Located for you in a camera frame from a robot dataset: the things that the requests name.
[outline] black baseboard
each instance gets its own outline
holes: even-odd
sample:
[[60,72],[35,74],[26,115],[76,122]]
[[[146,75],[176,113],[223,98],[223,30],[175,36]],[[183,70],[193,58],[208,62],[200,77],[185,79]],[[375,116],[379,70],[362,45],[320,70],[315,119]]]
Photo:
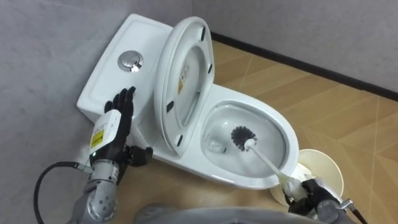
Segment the black baseboard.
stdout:
[[379,96],[383,96],[385,98],[398,101],[398,93],[385,89],[383,87],[379,87],[370,83],[366,83],[361,80],[357,80],[355,78],[348,77],[346,75],[342,75],[340,73],[327,70],[325,68],[318,67],[316,65],[311,65],[306,62],[302,62],[300,60],[294,59],[287,57],[285,55],[281,55],[275,52],[271,52],[266,49],[262,49],[260,47],[253,46],[251,44],[247,44],[244,42],[241,42],[239,40],[234,40],[230,37],[226,37],[221,34],[216,34],[214,32],[211,33],[211,37],[213,40],[221,42],[223,44],[235,47],[237,49],[244,50],[246,52],[267,58],[269,60],[273,60],[275,62],[283,63],[286,65],[289,65],[291,67],[303,70],[305,72],[312,73],[314,75],[318,75],[323,78],[327,78],[329,80],[333,80],[335,82],[339,82],[348,86],[351,86],[353,88],[357,88],[359,90],[365,90],[371,93],[374,93]]

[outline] toilet lid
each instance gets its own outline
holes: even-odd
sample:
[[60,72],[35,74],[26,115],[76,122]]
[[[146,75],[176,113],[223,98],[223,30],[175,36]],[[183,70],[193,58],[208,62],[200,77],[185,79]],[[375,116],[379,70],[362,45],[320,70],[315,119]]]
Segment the toilet lid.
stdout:
[[155,117],[168,147],[186,151],[215,75],[210,30],[189,17],[170,33],[157,67]]

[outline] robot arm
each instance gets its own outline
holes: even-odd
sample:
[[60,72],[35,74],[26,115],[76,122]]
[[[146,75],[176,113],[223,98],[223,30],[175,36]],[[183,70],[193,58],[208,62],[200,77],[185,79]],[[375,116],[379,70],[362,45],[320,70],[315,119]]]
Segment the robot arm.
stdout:
[[151,148],[125,146],[134,111],[135,88],[124,89],[106,103],[91,137],[90,174],[83,195],[76,201],[70,224],[104,223],[116,212],[116,196],[127,166],[143,166],[152,158]]
[[353,201],[343,201],[329,186],[321,179],[315,178],[302,182],[303,188],[308,192],[308,197],[298,202],[285,198],[289,204],[289,212],[297,215],[320,220],[324,223],[353,224],[346,213],[350,209],[358,220],[367,224],[359,211],[354,207]]

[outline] toilet tank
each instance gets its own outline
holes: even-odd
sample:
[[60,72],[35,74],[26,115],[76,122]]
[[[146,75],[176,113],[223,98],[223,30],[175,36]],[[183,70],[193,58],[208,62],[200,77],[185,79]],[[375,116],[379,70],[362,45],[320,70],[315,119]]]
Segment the toilet tank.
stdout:
[[[149,110],[153,110],[157,63],[171,30],[168,25],[131,14],[91,73],[78,99],[78,109],[95,122],[104,113],[108,100],[123,88],[135,86],[132,123],[142,123]],[[128,69],[127,65],[137,63],[137,58],[138,65]]]

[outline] toilet brush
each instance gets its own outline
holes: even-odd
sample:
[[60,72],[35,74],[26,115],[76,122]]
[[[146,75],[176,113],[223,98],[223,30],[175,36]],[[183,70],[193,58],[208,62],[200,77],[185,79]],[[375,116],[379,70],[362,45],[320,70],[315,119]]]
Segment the toilet brush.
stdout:
[[252,150],[269,168],[276,174],[279,184],[285,194],[298,202],[300,199],[307,197],[307,191],[301,186],[301,181],[296,178],[289,177],[282,173],[276,166],[264,156],[256,147],[256,135],[247,127],[239,126],[231,133],[231,139],[241,151]]

